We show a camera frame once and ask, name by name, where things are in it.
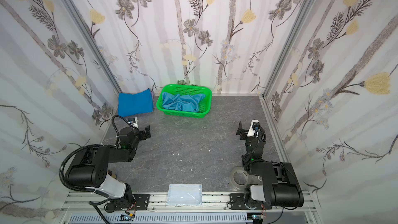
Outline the teal t-shirt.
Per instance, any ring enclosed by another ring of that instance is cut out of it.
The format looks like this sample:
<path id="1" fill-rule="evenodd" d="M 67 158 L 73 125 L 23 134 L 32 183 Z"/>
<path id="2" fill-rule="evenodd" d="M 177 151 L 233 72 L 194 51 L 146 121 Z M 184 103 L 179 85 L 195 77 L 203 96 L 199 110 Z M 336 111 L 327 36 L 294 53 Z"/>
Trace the teal t-shirt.
<path id="1" fill-rule="evenodd" d="M 199 103 L 205 99 L 206 95 L 181 95 L 164 92 L 162 93 L 162 97 L 162 107 L 166 110 L 198 113 Z"/>

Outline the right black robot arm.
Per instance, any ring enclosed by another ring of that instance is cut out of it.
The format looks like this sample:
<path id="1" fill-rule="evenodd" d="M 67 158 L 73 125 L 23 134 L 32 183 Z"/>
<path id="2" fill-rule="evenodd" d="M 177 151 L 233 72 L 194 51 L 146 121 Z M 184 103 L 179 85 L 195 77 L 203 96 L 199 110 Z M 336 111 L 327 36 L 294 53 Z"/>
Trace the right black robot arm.
<path id="1" fill-rule="evenodd" d="M 246 153 L 241 156 L 243 170 L 248 175 L 260 177 L 262 184 L 247 185 L 243 194 L 231 194 L 232 209 L 282 207 L 294 210 L 302 207 L 304 195 L 292 164 L 262 158 L 266 133 L 260 122 L 252 120 L 248 129 L 244 129 L 240 122 L 236 135 L 245 141 Z"/>

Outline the green plastic basket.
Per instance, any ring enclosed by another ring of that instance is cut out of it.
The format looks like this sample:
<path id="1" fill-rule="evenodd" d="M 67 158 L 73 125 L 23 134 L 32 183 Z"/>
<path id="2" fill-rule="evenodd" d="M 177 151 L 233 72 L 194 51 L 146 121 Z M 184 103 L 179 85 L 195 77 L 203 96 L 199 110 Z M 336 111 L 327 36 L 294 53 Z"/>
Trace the green plastic basket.
<path id="1" fill-rule="evenodd" d="M 162 107 L 163 103 L 162 93 L 164 92 L 168 92 L 171 94 L 181 94 L 181 95 L 205 94 L 206 97 L 202 102 L 199 103 L 198 113 L 172 111 L 172 110 L 166 110 Z M 206 114 L 210 112 L 211 98 L 212 98 L 212 91 L 209 88 L 201 86 L 192 86 L 192 85 L 170 84 L 162 89 L 161 94 L 157 100 L 157 108 L 166 115 L 190 117 L 190 118 L 204 118 Z"/>

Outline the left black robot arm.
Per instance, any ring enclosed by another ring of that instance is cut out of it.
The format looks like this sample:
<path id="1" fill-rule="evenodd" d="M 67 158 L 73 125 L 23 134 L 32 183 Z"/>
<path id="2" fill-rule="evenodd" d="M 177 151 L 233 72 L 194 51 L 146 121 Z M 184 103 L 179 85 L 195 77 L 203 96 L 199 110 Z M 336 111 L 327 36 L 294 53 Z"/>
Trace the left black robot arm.
<path id="1" fill-rule="evenodd" d="M 59 179 L 72 191 L 90 192 L 102 196 L 106 203 L 122 209 L 138 206 L 138 197 L 129 184 L 122 183 L 108 174 L 110 163 L 133 161 L 141 141 L 151 138 L 151 128 L 135 127 L 120 131 L 119 144 L 87 145 L 69 154 L 61 163 Z"/>

